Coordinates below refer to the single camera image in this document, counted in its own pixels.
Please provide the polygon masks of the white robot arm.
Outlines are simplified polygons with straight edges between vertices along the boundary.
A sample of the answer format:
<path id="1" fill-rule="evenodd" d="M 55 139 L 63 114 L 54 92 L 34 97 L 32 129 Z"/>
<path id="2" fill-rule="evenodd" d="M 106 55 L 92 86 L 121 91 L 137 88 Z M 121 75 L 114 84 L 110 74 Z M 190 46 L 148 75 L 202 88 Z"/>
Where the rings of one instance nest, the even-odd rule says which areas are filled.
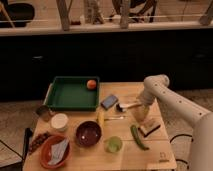
<path id="1" fill-rule="evenodd" d="M 192 128 L 188 171 L 213 171 L 213 111 L 210 111 L 168 88 L 167 75 L 148 76 L 138 94 L 142 106 L 160 99 L 175 110 Z"/>

